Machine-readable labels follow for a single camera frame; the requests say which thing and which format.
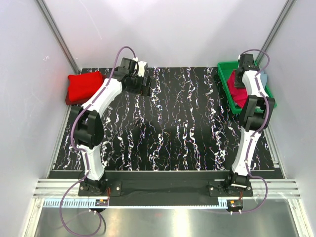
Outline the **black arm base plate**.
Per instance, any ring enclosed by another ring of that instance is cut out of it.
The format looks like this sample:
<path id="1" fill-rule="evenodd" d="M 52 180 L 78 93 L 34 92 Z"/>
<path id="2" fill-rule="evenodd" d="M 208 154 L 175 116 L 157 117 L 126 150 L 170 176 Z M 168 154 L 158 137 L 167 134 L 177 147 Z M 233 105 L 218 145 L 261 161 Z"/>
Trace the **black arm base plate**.
<path id="1" fill-rule="evenodd" d="M 79 196 L 238 196 L 239 191 L 224 191 L 231 180 L 230 171 L 106 171 L 100 181 L 81 181 Z"/>

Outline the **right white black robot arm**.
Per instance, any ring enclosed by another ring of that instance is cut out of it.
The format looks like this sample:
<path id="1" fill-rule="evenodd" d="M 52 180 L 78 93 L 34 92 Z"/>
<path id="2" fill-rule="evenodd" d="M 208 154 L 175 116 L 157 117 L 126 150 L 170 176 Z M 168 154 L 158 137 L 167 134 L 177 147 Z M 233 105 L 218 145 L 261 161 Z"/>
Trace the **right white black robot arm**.
<path id="1" fill-rule="evenodd" d="M 247 99 L 239 115 L 241 138 L 237 156 L 224 181 L 224 191 L 229 196 L 241 196 L 251 189 L 251 163 L 257 142 L 267 128 L 275 106 L 275 99 L 269 96 L 262 84 L 259 66 L 254 56 L 247 50 L 238 57 L 238 68 L 235 70 L 235 86 L 243 86 Z"/>

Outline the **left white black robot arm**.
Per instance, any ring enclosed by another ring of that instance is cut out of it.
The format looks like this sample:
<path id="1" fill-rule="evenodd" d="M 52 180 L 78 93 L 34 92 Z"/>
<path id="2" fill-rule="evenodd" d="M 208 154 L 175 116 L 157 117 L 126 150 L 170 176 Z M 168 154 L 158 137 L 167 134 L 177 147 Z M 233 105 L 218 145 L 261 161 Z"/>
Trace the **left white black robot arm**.
<path id="1" fill-rule="evenodd" d="M 71 144 L 84 160 L 80 189 L 96 196 L 108 193 L 105 170 L 101 163 L 100 144 L 104 138 L 101 117 L 110 103 L 122 92 L 142 96 L 151 94 L 151 78 L 146 76 L 148 63 L 137 58 L 123 58 L 112 69 L 97 92 L 82 106 L 71 108 Z"/>

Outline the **magenta t shirt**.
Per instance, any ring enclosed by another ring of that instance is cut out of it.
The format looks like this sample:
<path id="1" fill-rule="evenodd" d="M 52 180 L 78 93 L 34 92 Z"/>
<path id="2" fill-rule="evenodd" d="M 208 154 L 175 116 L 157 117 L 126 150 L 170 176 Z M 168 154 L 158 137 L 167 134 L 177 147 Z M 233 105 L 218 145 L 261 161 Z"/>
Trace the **magenta t shirt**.
<path id="1" fill-rule="evenodd" d="M 234 104 L 238 105 L 240 108 L 243 108 L 248 94 L 245 88 L 235 87 L 236 71 L 233 70 L 229 79 L 227 80 L 227 85 Z"/>

